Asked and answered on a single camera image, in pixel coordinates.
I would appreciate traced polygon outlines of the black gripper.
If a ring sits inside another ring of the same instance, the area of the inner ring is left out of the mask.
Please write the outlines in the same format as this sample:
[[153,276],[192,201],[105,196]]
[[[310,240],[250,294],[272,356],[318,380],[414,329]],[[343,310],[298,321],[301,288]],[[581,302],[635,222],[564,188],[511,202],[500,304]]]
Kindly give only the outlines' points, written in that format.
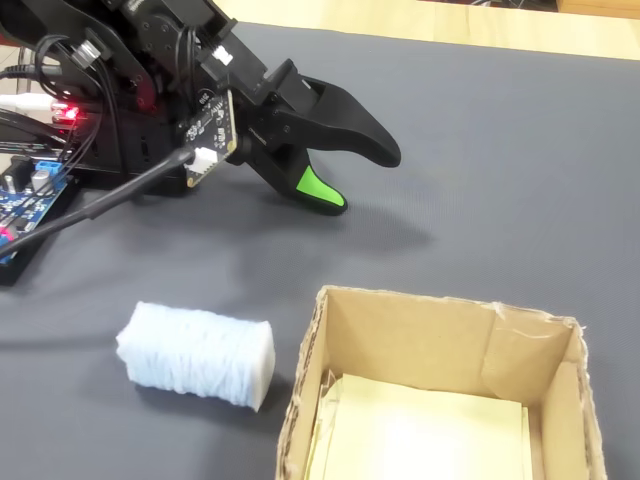
[[344,196],[316,174],[306,148],[356,153],[385,168],[400,164],[396,140],[343,88],[304,76],[313,103],[301,111],[301,75],[292,61],[269,73],[229,28],[201,30],[199,40],[196,98],[220,96],[228,104],[238,163],[283,197],[327,216],[347,210]]

